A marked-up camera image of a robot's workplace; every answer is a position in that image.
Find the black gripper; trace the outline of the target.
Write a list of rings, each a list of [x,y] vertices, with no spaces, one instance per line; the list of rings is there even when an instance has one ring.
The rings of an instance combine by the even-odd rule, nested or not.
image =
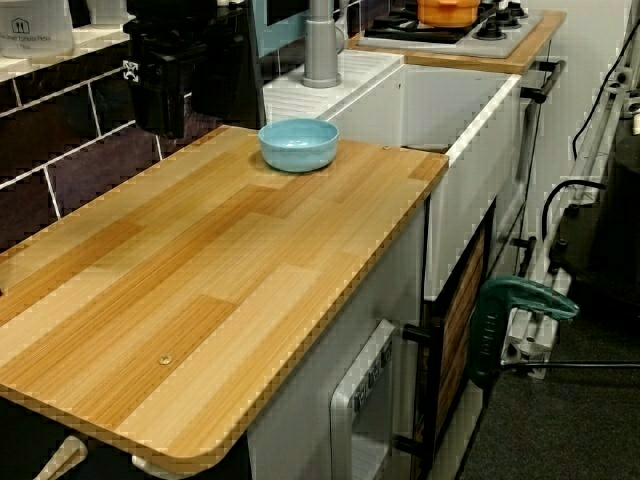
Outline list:
[[[247,12],[132,10],[130,14],[133,18],[123,27],[130,39],[123,76],[137,125],[164,135],[168,121],[167,136],[181,138],[187,93],[193,95],[196,111],[228,115],[249,42]]]

